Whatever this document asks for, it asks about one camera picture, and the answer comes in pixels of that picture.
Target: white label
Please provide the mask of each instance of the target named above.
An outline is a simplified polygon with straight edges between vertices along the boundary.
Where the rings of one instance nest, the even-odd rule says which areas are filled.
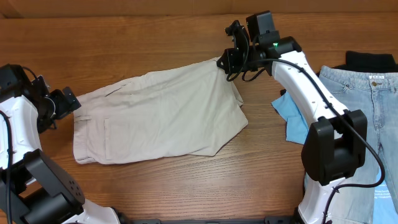
[[[384,75],[370,75],[369,79],[384,79]]]

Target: belt loop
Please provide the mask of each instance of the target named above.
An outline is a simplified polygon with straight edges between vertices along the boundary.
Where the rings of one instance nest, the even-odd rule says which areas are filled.
[[[353,89],[353,87],[354,87],[354,78],[353,77],[350,77],[349,78],[349,89],[350,90],[352,90]]]
[[[392,79],[391,79],[391,78],[388,78],[388,84],[390,84],[391,92],[392,92],[392,93],[395,93],[395,92],[396,92],[396,88],[395,88],[395,86],[393,85]]]

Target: jeans seam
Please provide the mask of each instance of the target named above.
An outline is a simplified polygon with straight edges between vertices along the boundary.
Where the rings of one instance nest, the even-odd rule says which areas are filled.
[[[386,159],[385,159],[385,157],[384,157],[384,148],[383,148],[383,150],[380,150],[380,149],[379,149],[379,153],[380,153],[380,152],[381,152],[381,154],[383,155],[384,162],[385,162],[386,165],[387,165],[387,161],[386,161]],[[388,173],[388,176],[389,176],[390,179],[391,179],[392,191],[394,192],[394,196],[397,198],[398,195],[397,195],[397,192],[396,192],[396,185],[394,184],[394,181],[392,180],[392,177],[391,177],[391,174],[390,174],[390,172],[389,172],[388,166],[384,166],[384,169],[388,171],[388,172],[386,172],[386,173]]]

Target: folded cloth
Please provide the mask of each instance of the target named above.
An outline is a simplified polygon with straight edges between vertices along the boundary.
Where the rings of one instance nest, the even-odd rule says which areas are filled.
[[[286,92],[280,98],[274,100],[271,105],[287,122],[286,141],[304,144],[308,134],[308,125],[291,95]]]
[[[248,120],[216,59],[149,72],[79,96],[73,153],[80,164],[214,156]]]

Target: jeans pocket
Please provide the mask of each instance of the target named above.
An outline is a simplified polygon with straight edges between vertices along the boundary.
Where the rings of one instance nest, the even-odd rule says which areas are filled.
[[[348,83],[340,83],[336,82],[330,78],[324,77],[323,75],[319,76],[319,79],[324,84],[324,86],[329,90],[330,93],[333,94],[341,94],[348,90]]]

